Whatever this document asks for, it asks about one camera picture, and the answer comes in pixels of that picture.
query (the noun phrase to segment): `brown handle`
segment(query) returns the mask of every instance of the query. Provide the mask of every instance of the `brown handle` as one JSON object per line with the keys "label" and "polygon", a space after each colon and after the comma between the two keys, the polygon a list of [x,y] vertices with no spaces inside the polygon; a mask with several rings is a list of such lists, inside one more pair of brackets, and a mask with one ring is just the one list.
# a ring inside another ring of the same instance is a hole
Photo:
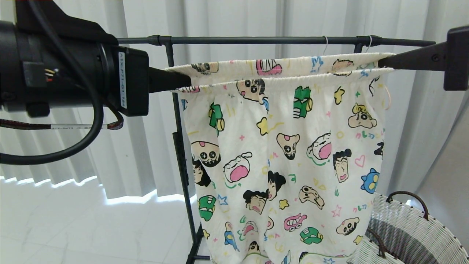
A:
{"label": "brown handle", "polygon": [[376,238],[376,240],[378,240],[378,248],[379,248],[378,256],[382,258],[386,258],[386,255],[384,253],[387,252],[387,249],[386,249],[386,246],[384,246],[384,243],[381,240],[381,237],[378,236],[378,234],[374,232],[373,230],[371,230],[370,228],[368,228],[366,231],[370,232]]}
{"label": "brown handle", "polygon": [[426,219],[428,221],[428,208],[425,205],[424,201],[420,197],[418,197],[416,194],[411,193],[411,192],[397,191],[397,192],[393,192],[392,194],[390,194],[388,196],[388,198],[386,199],[386,202],[391,202],[393,200],[392,197],[396,194],[407,194],[407,195],[410,195],[410,196],[414,197],[415,199],[417,199],[420,202],[420,204],[422,205],[423,209],[424,209],[424,219]]}

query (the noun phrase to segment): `white floor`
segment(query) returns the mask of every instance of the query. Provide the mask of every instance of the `white floor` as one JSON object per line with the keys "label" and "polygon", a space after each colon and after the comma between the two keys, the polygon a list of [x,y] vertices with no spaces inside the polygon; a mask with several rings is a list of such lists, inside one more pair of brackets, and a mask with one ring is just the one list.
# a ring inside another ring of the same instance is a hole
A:
{"label": "white floor", "polygon": [[182,195],[107,200],[96,179],[2,179],[0,194],[0,264],[184,264],[191,247]]}

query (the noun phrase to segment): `wicker basket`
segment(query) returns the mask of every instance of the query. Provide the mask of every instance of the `wicker basket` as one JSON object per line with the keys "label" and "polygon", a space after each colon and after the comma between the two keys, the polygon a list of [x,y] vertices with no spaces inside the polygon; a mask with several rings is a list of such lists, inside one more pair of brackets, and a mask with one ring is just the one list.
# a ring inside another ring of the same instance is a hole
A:
{"label": "wicker basket", "polygon": [[[415,197],[424,211],[393,201],[396,194]],[[469,264],[458,239],[410,192],[377,195],[365,237],[349,263]]]}

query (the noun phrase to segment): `black metal rack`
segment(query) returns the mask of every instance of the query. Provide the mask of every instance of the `black metal rack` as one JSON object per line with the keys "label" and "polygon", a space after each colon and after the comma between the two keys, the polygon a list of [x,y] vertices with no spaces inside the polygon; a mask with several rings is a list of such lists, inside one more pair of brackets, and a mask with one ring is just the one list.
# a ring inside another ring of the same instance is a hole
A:
{"label": "black metal rack", "polygon": [[[394,46],[413,46],[413,47],[426,47],[420,48],[414,51],[407,53],[398,54],[393,56],[393,59],[382,59],[379,61],[380,67],[387,66],[393,67],[395,69],[413,69],[413,70],[439,70],[445,71],[445,90],[447,89],[446,85],[446,75],[457,72],[462,83],[467,83],[467,75],[464,70],[468,72],[468,57],[465,57],[464,60],[459,60],[458,64],[464,65],[465,68],[451,71],[448,69],[448,59],[451,55],[460,54],[466,52],[469,49],[469,44],[463,40],[469,34],[469,27],[462,27],[461,30],[457,31],[457,38],[454,43],[450,41],[450,32],[448,32],[448,42],[443,42],[440,44],[435,44],[434,41],[427,40],[411,40],[411,39],[386,39],[379,36],[357,36],[357,37],[172,37],[172,36],[160,36],[153,35],[146,38],[124,38],[118,39],[120,44],[151,44],[156,46],[165,46],[166,54],[168,59],[169,67],[174,66],[174,44],[328,44],[328,45],[354,45],[354,53],[360,53],[363,47],[373,47],[379,45],[394,45]],[[452,90],[462,90],[462,86],[458,88],[453,88]],[[202,241],[203,233],[202,226],[200,225],[196,231],[194,224],[194,218],[192,214],[192,208],[189,201],[189,176],[186,168],[186,156],[184,151],[184,144],[182,139],[182,125],[181,125],[181,115],[179,108],[179,99],[176,93],[173,93],[173,104],[174,112],[176,116],[176,127],[177,132],[173,133],[174,146],[176,150],[176,157],[179,166],[179,173],[181,176],[182,190],[184,194],[184,200],[186,204],[187,215],[189,217],[189,227],[190,233],[192,236],[192,248],[188,254],[186,264],[193,264],[196,260],[209,260],[209,256],[200,256],[197,254],[200,243]]]}

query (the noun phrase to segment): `cartoon print shorts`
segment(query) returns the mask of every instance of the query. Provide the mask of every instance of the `cartoon print shorts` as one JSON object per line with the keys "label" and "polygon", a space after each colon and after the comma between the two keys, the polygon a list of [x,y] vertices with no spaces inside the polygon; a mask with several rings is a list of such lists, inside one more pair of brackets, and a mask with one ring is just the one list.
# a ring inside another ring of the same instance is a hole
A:
{"label": "cartoon print shorts", "polygon": [[368,226],[393,54],[168,68],[214,264],[344,264]]}

